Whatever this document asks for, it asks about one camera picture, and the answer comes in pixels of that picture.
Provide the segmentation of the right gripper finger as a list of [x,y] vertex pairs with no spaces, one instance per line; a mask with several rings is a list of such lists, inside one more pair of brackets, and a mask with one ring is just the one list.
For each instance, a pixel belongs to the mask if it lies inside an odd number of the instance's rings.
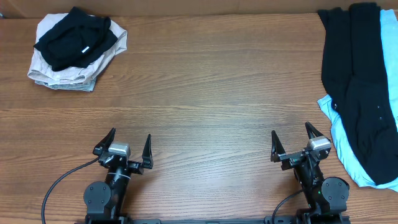
[[309,139],[317,138],[323,136],[309,121],[305,123],[305,128]]
[[280,162],[280,158],[286,155],[285,149],[275,130],[272,130],[271,136],[272,136],[271,162]]

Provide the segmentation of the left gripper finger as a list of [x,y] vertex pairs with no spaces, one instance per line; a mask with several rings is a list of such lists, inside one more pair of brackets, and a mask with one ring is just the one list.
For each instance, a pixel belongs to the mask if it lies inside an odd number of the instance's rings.
[[148,134],[146,143],[142,152],[142,166],[145,169],[152,169],[154,165],[151,149],[151,134]]
[[114,141],[116,129],[112,128],[110,132],[94,147],[94,152],[108,151],[111,143]]

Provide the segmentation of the black polo shirt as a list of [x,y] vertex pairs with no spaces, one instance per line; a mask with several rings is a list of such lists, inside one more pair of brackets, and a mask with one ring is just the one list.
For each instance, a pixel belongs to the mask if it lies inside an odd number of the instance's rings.
[[318,10],[326,30],[322,83],[354,155],[375,184],[397,178],[397,127],[389,103],[375,2]]

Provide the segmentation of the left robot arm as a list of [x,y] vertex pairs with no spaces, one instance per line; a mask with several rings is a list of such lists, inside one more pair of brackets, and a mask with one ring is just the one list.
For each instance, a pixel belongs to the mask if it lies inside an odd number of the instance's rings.
[[128,183],[133,174],[142,175],[144,169],[153,168],[151,135],[147,136],[142,161],[136,162],[129,159],[130,145],[115,141],[115,134],[116,129],[112,128],[93,149],[99,164],[108,172],[104,181],[91,183],[84,192],[85,223],[132,223],[121,213]]

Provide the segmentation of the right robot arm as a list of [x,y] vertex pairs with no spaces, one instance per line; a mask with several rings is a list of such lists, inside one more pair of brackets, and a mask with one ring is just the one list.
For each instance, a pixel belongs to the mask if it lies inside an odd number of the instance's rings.
[[[293,169],[301,190],[289,195],[274,209],[271,223],[349,223],[344,217],[349,197],[349,184],[339,177],[325,178],[319,163],[331,151],[331,141],[314,126],[306,122],[307,145],[300,151],[287,154],[276,131],[271,132],[271,161],[280,162],[282,170]],[[303,193],[308,208],[301,208],[291,217],[278,217],[279,208],[291,198]]]

